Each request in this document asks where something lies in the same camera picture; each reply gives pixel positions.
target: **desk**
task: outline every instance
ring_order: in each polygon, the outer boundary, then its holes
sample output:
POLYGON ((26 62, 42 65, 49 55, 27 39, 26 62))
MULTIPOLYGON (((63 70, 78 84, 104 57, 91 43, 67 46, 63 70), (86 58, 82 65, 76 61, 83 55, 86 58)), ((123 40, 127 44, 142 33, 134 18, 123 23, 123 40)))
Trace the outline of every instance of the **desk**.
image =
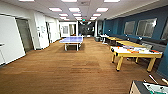
POLYGON ((117 43, 116 43, 116 41, 122 41, 123 39, 120 39, 120 38, 117 38, 117 37, 107 37, 107 39, 109 39, 110 40, 110 45, 111 45, 111 43, 113 42, 113 44, 112 45, 117 45, 117 43))
POLYGON ((117 65, 117 71, 120 70, 121 68, 121 64, 123 62, 123 58, 124 57, 137 57, 136 58, 136 62, 138 62, 138 57, 143 57, 143 58, 151 58, 150 63, 148 65, 147 71, 150 72, 153 68, 154 62, 156 60, 156 58, 161 58, 162 56, 162 52, 159 53, 152 53, 149 52, 148 50, 144 51, 144 52, 139 52, 139 53, 131 53, 130 51, 127 51, 127 49, 123 48, 123 47, 110 47, 113 54, 112 54, 112 63, 114 63, 115 57, 120 57, 120 60, 118 61, 118 65, 117 65))
POLYGON ((106 37, 109 37, 108 35, 100 35, 103 38, 103 43, 102 44, 107 44, 105 43, 106 37))
POLYGON ((145 47, 143 45, 134 43, 134 42, 130 42, 130 41, 116 41, 117 43, 120 43, 122 45, 129 45, 129 46, 134 46, 134 47, 145 47))
POLYGON ((60 40, 59 42, 65 43, 65 51, 67 51, 67 46, 69 45, 76 45, 78 51, 78 47, 80 47, 83 42, 83 36, 70 36, 60 40))

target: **fluorescent light panel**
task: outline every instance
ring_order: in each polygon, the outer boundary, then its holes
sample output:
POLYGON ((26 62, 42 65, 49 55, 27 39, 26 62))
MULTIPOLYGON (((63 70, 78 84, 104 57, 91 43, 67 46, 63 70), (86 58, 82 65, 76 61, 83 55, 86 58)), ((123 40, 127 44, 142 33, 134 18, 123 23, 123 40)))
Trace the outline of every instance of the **fluorescent light panel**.
POLYGON ((104 0, 104 2, 119 2, 120 0, 104 0))
POLYGON ((66 19, 66 17, 60 17, 61 19, 66 19))
POLYGON ((91 17, 91 19, 97 19, 97 17, 91 17))
POLYGON ((81 16, 81 14, 73 14, 74 16, 81 16))
POLYGON ((101 16, 101 14, 93 14, 93 16, 101 16))
POLYGON ((108 8, 98 8, 96 11, 97 12, 106 12, 108 8))
POLYGON ((62 10, 60 8, 49 8, 51 11, 61 12, 62 10))
POLYGON ((59 14, 60 16, 68 16, 68 14, 59 14))
POLYGON ((22 1, 22 2, 34 2, 34 0, 19 0, 19 1, 22 1))
POLYGON ((70 19, 64 19, 65 21, 69 21, 70 19))
POLYGON ((77 2, 77 0, 61 0, 62 2, 77 2))
POLYGON ((95 20, 95 19, 90 19, 90 20, 95 20))
POLYGON ((77 20, 82 20, 82 19, 77 19, 77 20))
POLYGON ((82 19, 82 17, 75 17, 76 19, 82 19))
POLYGON ((80 11, 79 8, 69 8, 69 10, 71 12, 79 12, 80 11))

